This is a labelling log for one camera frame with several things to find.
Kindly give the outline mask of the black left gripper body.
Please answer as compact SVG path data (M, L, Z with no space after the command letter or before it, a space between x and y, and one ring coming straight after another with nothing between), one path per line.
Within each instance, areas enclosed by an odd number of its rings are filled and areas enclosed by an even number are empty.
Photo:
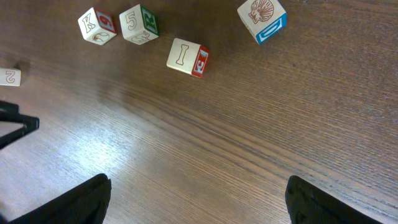
M21 128L1 136L1 149L39 129L40 119L20 114L19 105L1 101L1 121L19 123Z

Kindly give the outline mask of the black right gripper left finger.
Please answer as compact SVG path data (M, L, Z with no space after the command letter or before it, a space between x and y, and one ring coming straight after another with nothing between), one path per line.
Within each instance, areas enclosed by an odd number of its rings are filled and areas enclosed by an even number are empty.
M11 223L102 224L110 198L111 179L98 174Z

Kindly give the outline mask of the yellow wooden block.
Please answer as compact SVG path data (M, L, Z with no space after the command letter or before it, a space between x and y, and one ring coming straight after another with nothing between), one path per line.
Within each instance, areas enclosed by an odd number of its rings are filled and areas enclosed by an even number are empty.
M14 68L0 68L0 85L20 86L21 71Z

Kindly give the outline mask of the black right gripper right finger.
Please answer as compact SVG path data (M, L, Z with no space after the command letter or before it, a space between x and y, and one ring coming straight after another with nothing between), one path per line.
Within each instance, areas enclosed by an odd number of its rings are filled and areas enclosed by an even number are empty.
M381 224L296 175L289 177L285 202L292 224Z

